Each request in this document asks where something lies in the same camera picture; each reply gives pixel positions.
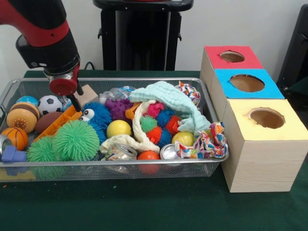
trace green spiky ball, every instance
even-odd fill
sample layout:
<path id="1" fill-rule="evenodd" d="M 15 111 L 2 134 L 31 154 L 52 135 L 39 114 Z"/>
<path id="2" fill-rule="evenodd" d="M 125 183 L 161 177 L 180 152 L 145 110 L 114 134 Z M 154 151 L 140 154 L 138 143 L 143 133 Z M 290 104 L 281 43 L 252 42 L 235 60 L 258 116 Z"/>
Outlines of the green spiky ball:
<path id="1" fill-rule="evenodd" d="M 147 133 L 157 127 L 157 120 L 151 116 L 145 115 L 140 119 L 141 129 Z"/>
<path id="2" fill-rule="evenodd" d="M 52 141 L 54 152 L 63 161 L 89 161 L 94 158 L 100 146 L 94 128 L 80 120 L 64 124 Z"/>
<path id="3" fill-rule="evenodd" d="M 46 136 L 31 144 L 27 151 L 27 161 L 31 162 L 54 162 L 59 161 L 59 155 L 55 155 L 52 149 L 52 136 Z M 29 167 L 37 179 L 58 180 L 61 178 L 67 166 L 39 166 Z"/>

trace yellow ball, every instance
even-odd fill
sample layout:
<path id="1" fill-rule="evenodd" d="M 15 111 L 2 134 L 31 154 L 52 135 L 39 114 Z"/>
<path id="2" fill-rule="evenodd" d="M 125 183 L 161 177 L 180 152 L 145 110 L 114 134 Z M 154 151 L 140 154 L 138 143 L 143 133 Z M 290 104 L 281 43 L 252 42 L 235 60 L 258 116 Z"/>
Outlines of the yellow ball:
<path id="1" fill-rule="evenodd" d="M 172 143 L 179 141 L 184 146 L 193 146 L 194 144 L 194 135 L 187 131 L 180 131 L 172 139 Z"/>
<path id="2" fill-rule="evenodd" d="M 130 125 L 124 120 L 115 120 L 107 128 L 107 137 L 117 135 L 131 135 Z"/>

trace wire mesh basket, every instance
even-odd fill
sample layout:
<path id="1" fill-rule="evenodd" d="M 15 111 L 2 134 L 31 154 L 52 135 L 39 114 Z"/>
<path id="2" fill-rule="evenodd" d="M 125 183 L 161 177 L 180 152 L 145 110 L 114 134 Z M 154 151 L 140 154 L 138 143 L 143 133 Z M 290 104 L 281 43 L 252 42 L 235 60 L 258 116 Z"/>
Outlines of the wire mesh basket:
<path id="1" fill-rule="evenodd" d="M 201 93 L 198 107 L 210 122 L 217 121 L 206 88 L 197 78 L 79 78 L 78 80 L 82 86 L 89 84 L 97 94 L 122 86 L 142 88 L 161 80 L 175 86 L 180 80 L 191 84 Z M 52 92 L 49 90 L 49 81 L 45 78 L 24 78 L 10 82 L 0 97 L 2 112 L 0 131 L 7 128 L 6 115 L 20 97 L 30 95 L 40 99 L 50 94 Z M 37 136 L 35 132 L 28 135 L 28 146 Z M 0 182 L 210 177 L 219 163 L 228 157 L 229 153 L 222 159 L 0 163 Z"/>

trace light blue cloth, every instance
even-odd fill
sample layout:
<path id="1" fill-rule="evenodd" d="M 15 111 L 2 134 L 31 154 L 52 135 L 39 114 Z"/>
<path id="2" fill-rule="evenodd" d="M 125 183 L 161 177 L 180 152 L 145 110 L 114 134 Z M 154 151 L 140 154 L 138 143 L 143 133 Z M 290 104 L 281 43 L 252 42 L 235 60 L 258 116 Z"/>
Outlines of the light blue cloth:
<path id="1" fill-rule="evenodd" d="M 167 107 L 189 114 L 189 118 L 180 122 L 179 131 L 189 131 L 199 134 L 210 127 L 210 122 L 198 111 L 197 107 L 184 93 L 165 81 L 159 81 L 148 85 L 146 88 L 139 88 L 130 94 L 131 102 L 144 102 L 157 100 Z"/>

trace green table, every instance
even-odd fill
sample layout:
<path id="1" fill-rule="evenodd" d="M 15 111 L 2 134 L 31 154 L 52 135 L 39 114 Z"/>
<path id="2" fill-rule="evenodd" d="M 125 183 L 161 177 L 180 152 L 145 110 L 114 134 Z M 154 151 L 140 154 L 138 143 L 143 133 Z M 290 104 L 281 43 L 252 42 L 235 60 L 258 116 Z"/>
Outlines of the green table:
<path id="1" fill-rule="evenodd" d="M 81 74 L 198 76 L 198 72 Z M 303 164 L 286 193 L 229 193 L 218 167 L 210 178 L 1 183 L 0 201 L 1 231 L 308 230 L 308 166 Z"/>

